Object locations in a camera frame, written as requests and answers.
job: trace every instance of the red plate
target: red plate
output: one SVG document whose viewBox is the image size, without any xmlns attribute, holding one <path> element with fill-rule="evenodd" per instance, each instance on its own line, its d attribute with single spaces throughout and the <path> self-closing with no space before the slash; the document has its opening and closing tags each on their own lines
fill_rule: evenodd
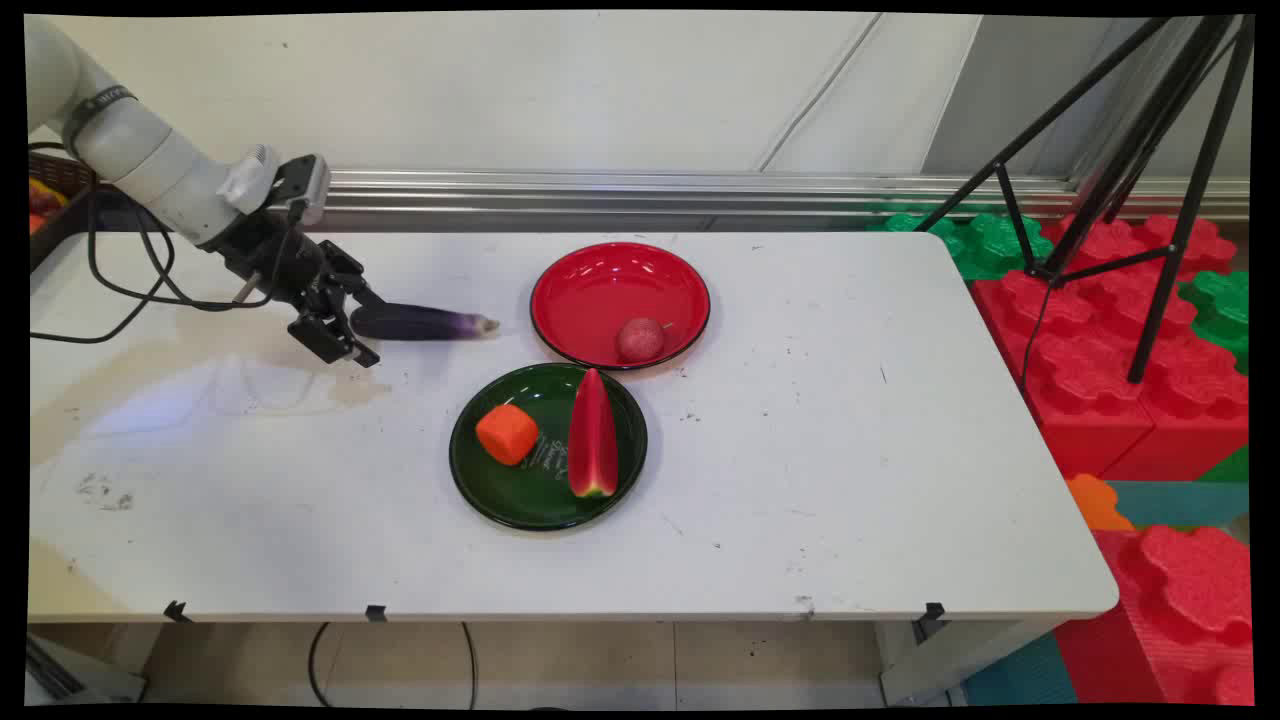
<svg viewBox="0 0 1280 720">
<path fill-rule="evenodd" d="M 561 258 L 534 286 L 534 329 L 556 352 L 603 370 L 649 368 L 680 355 L 703 334 L 710 315 L 707 284 L 689 263 L 652 245 L 608 242 Z M 617 334 L 631 318 L 663 329 L 662 355 L 628 364 Z"/>
</svg>

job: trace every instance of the floor tile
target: floor tile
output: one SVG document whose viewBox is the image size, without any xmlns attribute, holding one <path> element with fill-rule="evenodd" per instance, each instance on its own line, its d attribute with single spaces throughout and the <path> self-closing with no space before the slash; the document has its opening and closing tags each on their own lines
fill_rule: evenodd
<svg viewBox="0 0 1280 720">
<path fill-rule="evenodd" d="M 147 702 L 319 705 L 307 682 L 307 650 L 319 623 L 195 623 L 165 626 L 147 662 Z M 330 628 L 316 667 L 333 665 Z"/>
<path fill-rule="evenodd" d="M 334 625 L 337 656 L 317 669 L 338 707 L 466 708 L 471 660 L 460 623 Z"/>
<path fill-rule="evenodd" d="M 99 660 L 106 656 L 114 628 L 115 625 L 110 623 L 37 623 L 27 625 L 27 630 L 36 637 Z"/>
<path fill-rule="evenodd" d="M 489 623 L 472 637 L 479 708 L 675 708 L 669 624 Z"/>
<path fill-rule="evenodd" d="M 883 707 L 870 623 L 680 623 L 680 710 Z"/>
</svg>

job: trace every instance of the purple eggplant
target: purple eggplant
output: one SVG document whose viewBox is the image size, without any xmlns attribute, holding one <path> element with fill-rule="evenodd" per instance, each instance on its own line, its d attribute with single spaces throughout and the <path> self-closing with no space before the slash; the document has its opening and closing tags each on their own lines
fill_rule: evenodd
<svg viewBox="0 0 1280 720">
<path fill-rule="evenodd" d="M 498 328 L 484 315 L 451 313 L 420 305 L 361 305 L 351 314 L 351 329 L 372 340 L 470 340 Z"/>
</svg>

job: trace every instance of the tripod leg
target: tripod leg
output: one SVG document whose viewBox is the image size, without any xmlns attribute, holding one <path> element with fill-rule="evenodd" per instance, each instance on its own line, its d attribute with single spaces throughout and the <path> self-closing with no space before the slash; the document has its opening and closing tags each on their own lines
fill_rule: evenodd
<svg viewBox="0 0 1280 720">
<path fill-rule="evenodd" d="M 1009 170 L 1005 169 L 1004 163 L 996 164 L 996 178 L 1000 181 L 1000 192 L 1005 193 L 1005 206 L 1009 208 L 1009 220 L 1014 223 L 1018 246 L 1023 250 L 1023 272 L 1029 273 L 1036 266 L 1036 256 L 1032 255 L 1032 242 L 1027 238 L 1027 228 L 1023 227 L 1023 213 L 1018 209 L 1014 184 L 1009 182 Z"/>
<path fill-rule="evenodd" d="M 1124 208 L 1124 204 L 1129 200 L 1129 193 L 1132 193 L 1134 186 L 1138 184 L 1138 178 L 1140 178 L 1142 173 L 1147 170 L 1147 163 L 1149 163 L 1151 156 L 1156 154 L 1156 147 L 1160 146 L 1160 141 L 1165 138 L 1165 133 L 1169 132 L 1174 120 L 1176 120 L 1178 115 L 1181 114 L 1183 108 L 1187 106 L 1187 102 L 1196 95 L 1196 91 L 1199 90 L 1201 83 L 1204 82 L 1208 73 L 1213 72 L 1213 68 L 1217 67 L 1217 61 L 1221 60 L 1222 56 L 1226 55 L 1228 50 L 1231 49 L 1230 46 L 1233 42 L 1235 42 L 1235 37 L 1228 40 L 1226 44 L 1219 49 L 1217 54 L 1213 55 L 1213 59 L 1210 60 L 1208 67 L 1206 67 L 1204 70 L 1196 77 L 1196 82 L 1187 85 L 1176 100 L 1170 104 L 1169 109 L 1165 111 L 1165 117 L 1160 120 L 1157 127 L 1152 129 L 1151 140 L 1147 142 L 1147 146 L 1143 147 L 1142 154 L 1138 156 L 1138 161 L 1129 172 L 1129 177 L 1120 184 L 1120 191 L 1111 200 L 1110 208 L 1107 208 L 1106 214 L 1102 217 L 1103 223 L 1115 222 L 1116 215 L 1120 214 L 1120 209 Z"/>
<path fill-rule="evenodd" d="M 915 231 L 925 232 L 929 228 L 932 228 L 934 223 L 946 217 L 946 214 L 954 210 L 955 206 L 959 205 L 961 200 L 968 197 L 970 192 L 973 192 L 979 184 L 986 182 L 987 178 L 989 178 L 993 172 L 996 172 L 997 164 L 1007 163 L 1009 159 L 1016 155 L 1018 151 L 1021 150 L 1028 142 L 1030 142 L 1033 137 L 1036 137 L 1037 135 L 1041 133 L 1041 131 L 1047 128 L 1050 123 L 1052 123 L 1059 118 L 1059 115 L 1065 113 L 1066 109 L 1071 106 L 1071 104 L 1079 100 L 1082 95 L 1088 92 L 1094 85 L 1098 83 L 1100 79 L 1106 77 L 1107 73 L 1114 70 L 1116 65 L 1123 63 L 1125 58 L 1128 58 L 1134 50 L 1138 49 L 1139 45 L 1146 42 L 1148 37 L 1155 35 L 1156 31 L 1164 27 L 1165 23 L 1167 22 L 1169 18 L 1166 17 L 1166 18 L 1151 18 L 1149 20 L 1143 23 L 1142 27 L 1139 27 L 1132 36 L 1129 36 L 1129 40 L 1125 40 L 1120 45 L 1120 47 L 1112 50 L 1110 55 L 1107 55 L 1101 63 L 1098 63 L 1098 67 L 1093 68 L 1092 70 L 1089 70 L 1089 74 L 1080 78 L 1080 82 L 1075 83 L 1075 86 L 1071 87 L 1071 90 L 1068 90 L 1066 95 L 1064 95 L 1061 99 L 1059 99 L 1057 102 L 1051 105 L 1048 110 L 1044 110 L 1044 113 L 1041 117 L 1036 118 L 1036 120 L 1030 124 L 1030 127 L 1024 129 L 1018 137 L 1012 140 L 1012 142 L 1010 142 L 1004 147 L 1004 150 L 997 152 L 996 156 L 992 158 L 989 163 L 983 165 L 982 169 L 974 173 L 974 176 L 969 178 L 968 182 L 960 186 L 960 190 L 955 191 L 955 193 L 951 195 L 951 197 L 948 197 L 946 202 L 943 202 L 937 210 L 931 213 L 928 218 L 922 220 L 920 224 L 915 227 Z"/>
<path fill-rule="evenodd" d="M 1075 219 L 1071 220 L 1071 225 L 1066 229 L 1066 233 L 1062 234 L 1062 240 L 1059 241 L 1057 247 L 1044 260 L 1044 272 L 1047 274 L 1056 275 L 1070 265 L 1075 258 L 1075 251 L 1079 250 L 1080 242 L 1101 214 L 1103 204 L 1114 195 L 1125 170 L 1133 164 L 1134 158 L 1148 138 L 1152 128 L 1156 127 L 1167 102 L 1174 97 L 1175 91 L 1187 82 L 1188 77 L 1196 77 L 1203 69 L 1208 61 L 1208 53 L 1221 42 L 1230 23 L 1230 15 L 1211 15 L 1202 19 L 1199 26 L 1196 27 L 1196 31 L 1165 73 L 1165 77 L 1161 78 L 1156 91 L 1147 99 L 1138 119 L 1125 133 L 1111 164 L 1103 170 L 1098 183 L 1093 186 L 1093 190 L 1089 191 L 1089 195 L 1080 204 L 1080 209 L 1076 211 Z"/>
<path fill-rule="evenodd" d="M 1147 360 L 1151 357 L 1151 348 L 1156 343 L 1156 333 L 1160 329 L 1160 322 L 1165 316 L 1165 306 L 1169 305 L 1169 296 L 1174 291 L 1178 266 L 1181 264 L 1183 252 L 1187 250 L 1187 241 L 1192 234 L 1192 223 L 1196 222 L 1201 200 L 1204 197 L 1204 187 L 1208 184 L 1208 176 L 1213 170 L 1213 163 L 1217 160 L 1217 151 L 1222 146 L 1222 136 L 1226 135 L 1226 124 L 1231 119 L 1231 108 L 1235 105 L 1235 97 L 1240 94 L 1240 85 L 1244 82 L 1244 70 L 1249 64 L 1249 54 L 1252 51 L 1253 15 L 1244 15 L 1240 20 L 1240 35 L 1235 41 L 1235 50 L 1231 53 L 1231 61 L 1226 67 L 1226 77 L 1222 78 L 1222 90 L 1217 94 L 1217 102 L 1213 104 L 1213 114 L 1208 119 L 1208 129 L 1204 131 L 1204 142 L 1201 145 L 1199 155 L 1196 158 L 1196 168 L 1192 170 L 1192 181 L 1187 187 L 1183 209 L 1178 213 L 1172 251 L 1161 269 L 1160 282 L 1156 284 L 1156 293 L 1151 299 L 1151 309 L 1147 311 L 1147 322 L 1142 327 L 1142 338 L 1138 341 L 1138 350 L 1134 352 L 1133 364 L 1129 366 L 1130 383 L 1140 383 L 1147 370 Z"/>
</svg>

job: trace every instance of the orange foam piece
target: orange foam piece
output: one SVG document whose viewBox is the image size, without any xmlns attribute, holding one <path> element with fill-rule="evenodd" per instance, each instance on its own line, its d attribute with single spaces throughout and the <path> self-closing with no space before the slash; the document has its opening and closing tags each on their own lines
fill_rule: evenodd
<svg viewBox="0 0 1280 720">
<path fill-rule="evenodd" d="M 1075 505 L 1084 515 L 1084 523 L 1091 530 L 1133 530 L 1133 523 L 1116 510 L 1119 496 L 1115 488 L 1094 478 L 1093 475 L 1079 474 L 1066 480 L 1066 488 L 1071 491 Z"/>
</svg>

